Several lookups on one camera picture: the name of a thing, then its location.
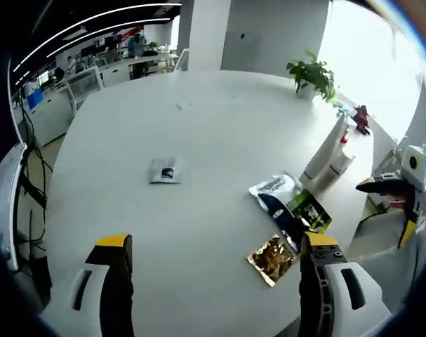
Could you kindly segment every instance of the small packet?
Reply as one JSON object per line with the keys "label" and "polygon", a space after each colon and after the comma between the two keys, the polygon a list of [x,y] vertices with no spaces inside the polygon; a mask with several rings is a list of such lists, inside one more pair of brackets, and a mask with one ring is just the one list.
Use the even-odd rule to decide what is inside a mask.
{"label": "small packet", "polygon": [[288,174],[255,185],[248,191],[272,217],[292,252],[300,254],[303,234],[323,233],[331,218],[300,181]]}
{"label": "small packet", "polygon": [[176,158],[154,159],[150,165],[149,182],[179,184],[182,182],[180,160]]}
{"label": "small packet", "polygon": [[272,236],[257,251],[247,256],[247,261],[255,267],[270,286],[288,271],[295,257],[278,235]]}

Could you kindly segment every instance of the white pillar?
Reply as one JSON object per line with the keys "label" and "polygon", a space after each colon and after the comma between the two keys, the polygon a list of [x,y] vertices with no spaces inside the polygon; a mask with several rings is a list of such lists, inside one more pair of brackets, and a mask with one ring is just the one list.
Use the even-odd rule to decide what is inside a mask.
{"label": "white pillar", "polygon": [[194,0],[189,71],[220,70],[231,0]]}

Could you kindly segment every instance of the ceiling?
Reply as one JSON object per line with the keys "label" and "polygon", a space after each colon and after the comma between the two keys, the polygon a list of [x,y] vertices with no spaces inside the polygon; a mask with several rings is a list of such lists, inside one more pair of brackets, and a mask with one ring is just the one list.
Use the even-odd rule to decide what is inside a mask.
{"label": "ceiling", "polygon": [[[19,5],[18,14],[13,17],[17,22],[16,28],[19,39],[14,43],[12,51],[11,69],[27,57],[37,46],[45,42],[51,36],[57,34],[63,29],[87,19],[93,15],[97,15],[106,11],[111,11],[127,6],[136,6],[140,4],[170,3],[175,1],[168,0],[115,0],[115,1],[98,1],[98,0],[33,0],[21,1],[25,4]],[[85,22],[83,26],[87,33],[95,32],[99,29],[118,25],[130,21],[148,20],[152,18],[170,18],[180,14],[179,6],[153,6],[143,8],[133,8],[125,11],[119,11],[103,15],[99,18]],[[49,62],[47,55],[55,49],[65,45],[68,41],[63,40],[67,35],[77,31],[79,26],[72,28],[49,41],[45,46],[40,48],[30,58],[12,73],[11,79],[13,83],[17,81],[26,71],[38,70],[44,64]]]}

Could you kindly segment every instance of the green leaves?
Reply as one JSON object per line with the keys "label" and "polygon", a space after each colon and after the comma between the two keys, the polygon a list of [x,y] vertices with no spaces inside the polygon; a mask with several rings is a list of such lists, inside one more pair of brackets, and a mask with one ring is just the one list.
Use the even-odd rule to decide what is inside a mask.
{"label": "green leaves", "polygon": [[314,53],[306,51],[306,54],[311,57],[311,63],[293,60],[286,65],[286,70],[293,76],[296,90],[303,90],[312,84],[316,91],[320,92],[324,100],[330,100],[335,95],[334,89],[334,73],[325,69],[326,62],[317,62],[317,57]]}

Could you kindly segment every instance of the white round table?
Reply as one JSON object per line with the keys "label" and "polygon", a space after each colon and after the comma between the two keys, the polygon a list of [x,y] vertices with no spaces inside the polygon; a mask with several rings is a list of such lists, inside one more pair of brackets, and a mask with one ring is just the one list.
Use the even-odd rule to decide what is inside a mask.
{"label": "white round table", "polygon": [[[246,261],[281,234],[248,188],[284,170],[300,176],[335,123],[290,79],[177,72],[123,83],[85,101],[55,163],[46,240],[57,279],[108,235],[133,236],[136,336],[274,336],[299,314],[299,263],[274,288]],[[322,204],[328,234],[350,244],[366,195],[373,139]],[[153,158],[180,157],[180,185],[150,185]]]}

